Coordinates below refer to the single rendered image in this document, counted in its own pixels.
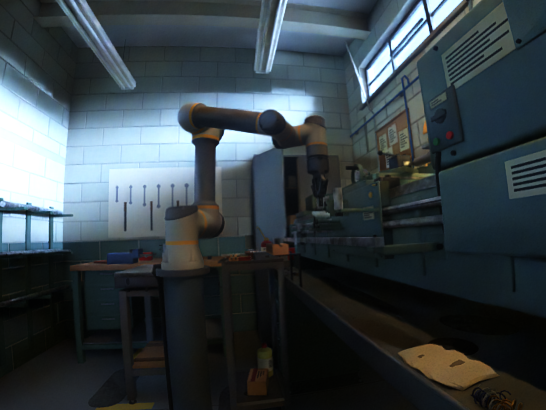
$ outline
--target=orange box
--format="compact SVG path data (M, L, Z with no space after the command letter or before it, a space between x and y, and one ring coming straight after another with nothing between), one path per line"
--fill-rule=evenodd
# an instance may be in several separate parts
M267 396L268 369L250 369L246 381L249 396Z
M271 255L289 255L290 254L290 248L288 247L287 243L268 243L267 244L267 252Z

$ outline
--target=sign on wall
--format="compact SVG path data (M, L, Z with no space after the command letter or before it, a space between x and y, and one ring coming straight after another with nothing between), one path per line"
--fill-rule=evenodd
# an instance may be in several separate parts
M165 210L192 205L194 168L111 169L109 238L164 238ZM222 212L222 169L216 168L216 203Z
M377 146L384 155L379 156L379 169L403 166L411 159L410 140L406 113L398 115L376 132Z

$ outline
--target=window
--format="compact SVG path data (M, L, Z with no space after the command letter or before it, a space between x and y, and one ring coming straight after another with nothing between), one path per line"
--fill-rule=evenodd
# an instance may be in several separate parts
M367 67L372 95L464 0L421 0Z

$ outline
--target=window frame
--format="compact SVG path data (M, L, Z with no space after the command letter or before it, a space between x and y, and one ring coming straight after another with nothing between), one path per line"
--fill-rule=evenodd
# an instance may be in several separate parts
M447 0L443 0L442 2L440 2L440 4L438 5L438 7L434 10L434 13L446 2ZM367 71L368 69L370 68L370 66L375 62L375 60L377 59L377 57L379 56L379 54L381 54L381 52L385 49L385 46L387 46L387 49L389 50L390 52L390 61L389 61L389 64L391 64L392 68L393 68L393 72L392 74L383 82L383 84L381 84L375 91L373 94L369 94L367 96L367 99L365 102L362 103L362 108L361 109L364 109L373 99L374 97L376 97L377 95L379 95L379 93L381 93L381 91L383 91L383 89L392 81L392 79L394 77L396 77L396 75L398 75L400 73L400 71L402 71L411 61L413 61L415 59L415 57L421 53L433 40L434 38L440 33L442 32L449 24L451 24L451 22L453 20L455 20L455 18L461 14L465 9L466 7L468 6L468 0L460 0L460 4L457 5L457 7L455 7L455 9L444 19L444 21L442 21L442 23L440 23L438 25L438 27L436 27L436 29L432 29L432 16L431 14L429 13L429 9L428 9L428 4L427 4L427 0L419 0L419 1L416 1L415 2L415 5L414 7L406 14L406 16L404 17L404 19L400 22L400 24L398 24L396 26L396 28L393 30L393 33L389 36L389 38L381 45L379 51L377 51L374 55L374 57L370 60L370 62L368 64L366 64L366 66L364 67L361 67L360 68L360 71L361 71L361 75L362 75L362 79L363 79L363 82L366 86L366 88L369 90L369 87L371 84L369 84L368 82L368 74L367 74ZM428 25L428 28L429 28L429 32L430 34L428 35L428 37L406 58L406 60L400 64L400 66L398 68L395 68L394 66L394 58L395 56L393 55L393 50L392 50L392 47L391 47L391 41L394 37L394 35L402 28L402 26L408 21L408 19L411 17L411 15L415 12L415 10L419 7L419 4L423 4L424 8L425 8L425 15L426 15L426 23Z

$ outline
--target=robotic arm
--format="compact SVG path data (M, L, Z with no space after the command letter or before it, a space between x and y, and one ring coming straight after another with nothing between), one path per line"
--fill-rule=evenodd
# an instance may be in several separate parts
M199 238L214 238L224 229L224 217L216 204L216 146L225 129L270 135L276 148L305 145L307 171L313 176L313 195L322 202L328 180L328 145L324 118L311 116L297 127L288 124L274 110L262 113L186 104L178 122L192 134L195 145L195 202L191 206L168 208L165 213L166 247L162 270L193 271L203 268Z

